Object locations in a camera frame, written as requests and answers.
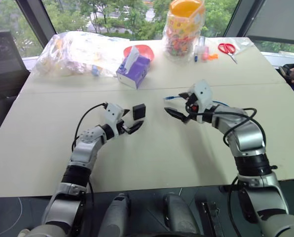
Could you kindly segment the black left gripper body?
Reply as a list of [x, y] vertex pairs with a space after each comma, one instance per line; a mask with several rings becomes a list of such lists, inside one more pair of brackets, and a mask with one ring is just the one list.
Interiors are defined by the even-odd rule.
[[121, 119], [118, 122], [118, 133], [119, 133], [119, 135], [122, 135], [124, 133], [129, 134], [129, 132], [130, 132], [130, 128], [125, 124], [125, 121]]

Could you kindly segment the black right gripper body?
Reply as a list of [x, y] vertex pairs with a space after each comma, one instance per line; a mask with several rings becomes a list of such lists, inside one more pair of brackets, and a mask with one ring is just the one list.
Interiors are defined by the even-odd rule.
[[195, 93], [192, 93], [186, 101], [185, 104], [185, 109], [186, 112], [188, 113], [188, 118], [189, 119], [196, 119], [197, 118], [197, 114], [199, 112], [199, 106], [197, 104], [197, 96], [195, 95]]

